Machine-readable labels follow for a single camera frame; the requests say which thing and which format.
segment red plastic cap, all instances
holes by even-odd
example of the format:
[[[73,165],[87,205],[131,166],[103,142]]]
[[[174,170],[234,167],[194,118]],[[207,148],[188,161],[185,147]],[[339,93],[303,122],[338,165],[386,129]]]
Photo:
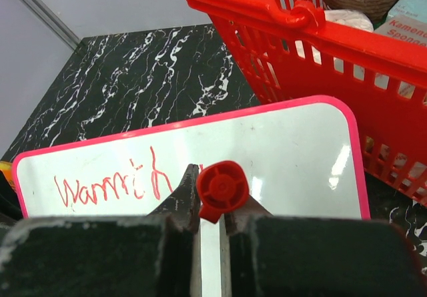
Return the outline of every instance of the red plastic cap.
[[[249,198],[249,186],[239,164],[219,162],[201,171],[197,192],[203,203],[199,217],[216,223],[222,214],[242,207]]]

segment whiteboard with pink frame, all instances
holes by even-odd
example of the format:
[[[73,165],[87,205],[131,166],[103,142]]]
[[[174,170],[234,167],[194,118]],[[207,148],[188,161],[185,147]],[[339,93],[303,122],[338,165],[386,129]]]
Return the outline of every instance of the whiteboard with pink frame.
[[[241,165],[251,195],[283,216],[369,218],[356,120],[315,96],[20,154],[25,217],[150,213],[188,164]]]

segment gray wall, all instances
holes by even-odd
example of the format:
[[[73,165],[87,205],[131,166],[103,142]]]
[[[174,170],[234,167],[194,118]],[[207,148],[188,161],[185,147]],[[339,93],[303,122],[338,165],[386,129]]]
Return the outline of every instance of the gray wall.
[[[42,0],[79,38],[210,23],[185,0]]]
[[[20,0],[0,0],[0,156],[72,54]]]

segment plastic basket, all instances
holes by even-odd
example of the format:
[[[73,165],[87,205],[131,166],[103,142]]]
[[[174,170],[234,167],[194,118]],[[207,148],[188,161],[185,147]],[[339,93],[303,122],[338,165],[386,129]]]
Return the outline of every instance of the plastic basket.
[[[427,206],[425,47],[327,22],[315,8],[322,0],[187,2],[210,16],[262,103],[341,99],[358,121],[365,170]],[[385,88],[376,85],[379,75],[387,76]],[[405,83],[414,92],[403,97]]]

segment marble surface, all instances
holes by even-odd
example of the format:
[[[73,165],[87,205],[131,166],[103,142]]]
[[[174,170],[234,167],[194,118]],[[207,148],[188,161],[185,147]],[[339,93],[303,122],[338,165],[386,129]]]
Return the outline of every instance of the marble surface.
[[[86,38],[2,159],[257,104],[211,25]],[[427,273],[427,209],[366,181],[372,218],[401,226]]]

